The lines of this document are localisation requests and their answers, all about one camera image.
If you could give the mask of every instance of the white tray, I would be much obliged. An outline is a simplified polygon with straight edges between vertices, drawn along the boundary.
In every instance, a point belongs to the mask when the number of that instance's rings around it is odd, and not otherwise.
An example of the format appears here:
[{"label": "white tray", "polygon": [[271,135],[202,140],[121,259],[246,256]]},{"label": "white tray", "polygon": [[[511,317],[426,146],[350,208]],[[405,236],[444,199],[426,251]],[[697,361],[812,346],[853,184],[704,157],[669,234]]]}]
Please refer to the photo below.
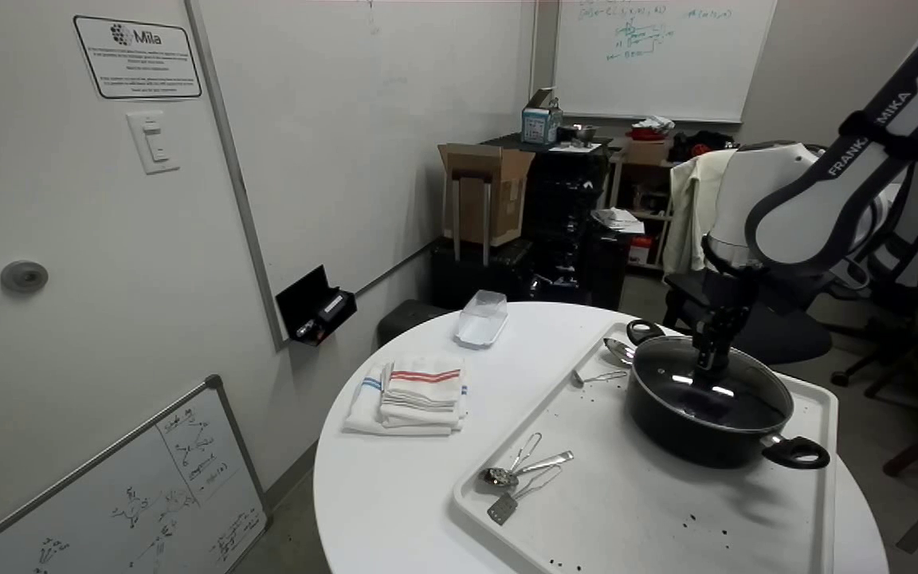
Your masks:
[{"label": "white tray", "polygon": [[[583,365],[607,361],[602,353],[597,343]],[[783,434],[802,434],[836,452],[837,400],[808,382],[781,379],[792,392]],[[628,376],[590,386],[563,376],[490,457],[466,471],[454,487],[448,518],[514,571],[836,571],[836,462],[819,471],[767,459],[744,469],[682,462],[634,426],[626,388]],[[508,467],[535,432],[541,444],[528,459],[574,451],[574,462],[520,498],[515,514],[497,527],[489,518],[497,495],[484,495],[478,471]]]}]

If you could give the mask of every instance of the round white table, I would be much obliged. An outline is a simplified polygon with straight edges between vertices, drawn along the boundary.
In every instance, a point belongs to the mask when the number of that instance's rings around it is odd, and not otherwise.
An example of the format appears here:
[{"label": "round white table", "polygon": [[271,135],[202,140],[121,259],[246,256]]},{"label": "round white table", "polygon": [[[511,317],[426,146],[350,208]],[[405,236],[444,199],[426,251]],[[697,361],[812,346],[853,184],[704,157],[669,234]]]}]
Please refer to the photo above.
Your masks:
[{"label": "round white table", "polygon": [[[501,341],[467,352],[454,341],[454,317],[423,323],[378,346],[338,392],[316,451],[313,498],[333,574],[350,571],[511,571],[445,518],[454,484],[490,452],[515,417],[531,411],[576,361],[628,317],[511,302]],[[455,353],[472,386],[467,417],[454,436],[343,434],[343,416],[370,366],[400,353]],[[836,571],[877,574],[885,553],[873,514],[836,457]]]}]

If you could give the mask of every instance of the light switch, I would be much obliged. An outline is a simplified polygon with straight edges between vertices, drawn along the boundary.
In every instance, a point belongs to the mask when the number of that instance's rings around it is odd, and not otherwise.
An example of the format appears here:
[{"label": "light switch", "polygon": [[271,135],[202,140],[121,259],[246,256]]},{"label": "light switch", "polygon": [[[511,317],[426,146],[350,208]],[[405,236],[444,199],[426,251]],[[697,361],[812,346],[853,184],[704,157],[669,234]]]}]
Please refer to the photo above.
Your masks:
[{"label": "light switch", "polygon": [[133,146],[137,146],[144,171],[175,171],[177,168],[177,164],[170,150],[170,135],[167,135],[159,107],[126,111],[126,124],[133,132]]}]

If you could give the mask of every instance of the sign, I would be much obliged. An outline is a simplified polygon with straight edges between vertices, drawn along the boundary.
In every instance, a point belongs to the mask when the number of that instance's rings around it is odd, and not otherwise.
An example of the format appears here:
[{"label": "sign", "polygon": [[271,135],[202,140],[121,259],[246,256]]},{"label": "sign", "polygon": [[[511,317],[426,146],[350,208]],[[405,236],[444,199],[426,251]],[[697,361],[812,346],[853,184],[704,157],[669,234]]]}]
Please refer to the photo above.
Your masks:
[{"label": "sign", "polygon": [[196,98],[191,42],[177,27],[74,20],[101,98]]}]

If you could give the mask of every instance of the cardboard box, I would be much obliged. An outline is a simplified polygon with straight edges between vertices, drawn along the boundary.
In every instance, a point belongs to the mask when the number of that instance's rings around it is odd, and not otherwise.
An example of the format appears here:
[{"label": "cardboard box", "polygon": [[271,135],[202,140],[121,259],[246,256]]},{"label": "cardboard box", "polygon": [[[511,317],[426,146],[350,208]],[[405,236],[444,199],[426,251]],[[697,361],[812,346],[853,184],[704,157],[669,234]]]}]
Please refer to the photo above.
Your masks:
[{"label": "cardboard box", "polygon": [[620,157],[630,166],[666,166],[671,140],[626,140]]},{"label": "cardboard box", "polygon": [[454,217],[459,208],[459,239],[478,244],[505,244],[524,236],[527,171],[531,152],[505,146],[440,146],[445,168],[445,220],[444,236],[454,236]]},{"label": "cardboard box", "polygon": [[552,146],[559,140],[559,102],[556,102],[556,90],[541,85],[528,96],[528,102],[524,106],[524,132],[520,140],[528,146]]}]

